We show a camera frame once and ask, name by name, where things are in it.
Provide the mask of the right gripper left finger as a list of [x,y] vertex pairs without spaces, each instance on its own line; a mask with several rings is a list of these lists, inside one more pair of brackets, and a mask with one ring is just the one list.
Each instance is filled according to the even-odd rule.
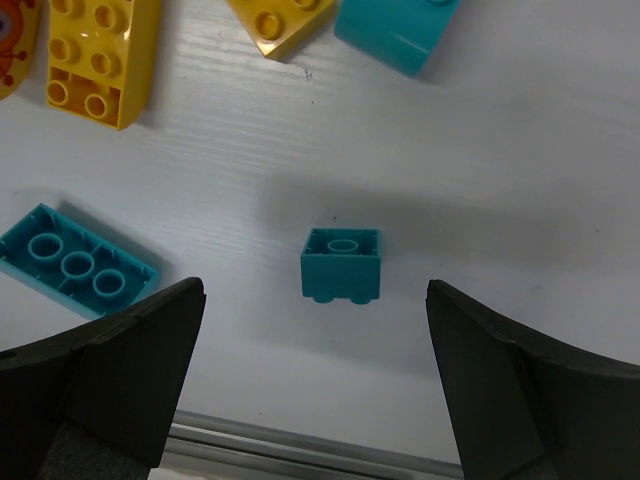
[[4,479],[146,479],[159,466],[205,309],[185,278],[1,353]]

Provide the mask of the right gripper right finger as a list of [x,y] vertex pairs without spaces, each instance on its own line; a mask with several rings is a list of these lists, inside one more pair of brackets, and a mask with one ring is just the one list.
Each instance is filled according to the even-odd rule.
[[639,368],[505,317],[442,280],[426,311],[467,479],[636,479]]

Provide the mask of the long teal lego brick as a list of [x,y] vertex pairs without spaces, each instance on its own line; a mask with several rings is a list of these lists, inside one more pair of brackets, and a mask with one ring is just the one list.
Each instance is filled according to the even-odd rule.
[[88,320],[128,308],[160,283],[154,266],[45,204],[1,235],[1,271]]

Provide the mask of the small teal lego cube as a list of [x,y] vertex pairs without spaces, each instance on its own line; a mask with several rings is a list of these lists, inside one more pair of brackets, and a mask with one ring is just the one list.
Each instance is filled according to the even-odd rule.
[[381,236],[377,229],[313,228],[300,255],[302,295],[317,303],[380,298]]

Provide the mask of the small yellow lego brick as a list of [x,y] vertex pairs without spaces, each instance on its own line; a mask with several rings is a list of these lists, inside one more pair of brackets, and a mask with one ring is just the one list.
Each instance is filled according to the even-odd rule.
[[334,0],[228,0],[261,54],[281,61],[325,27],[337,11]]

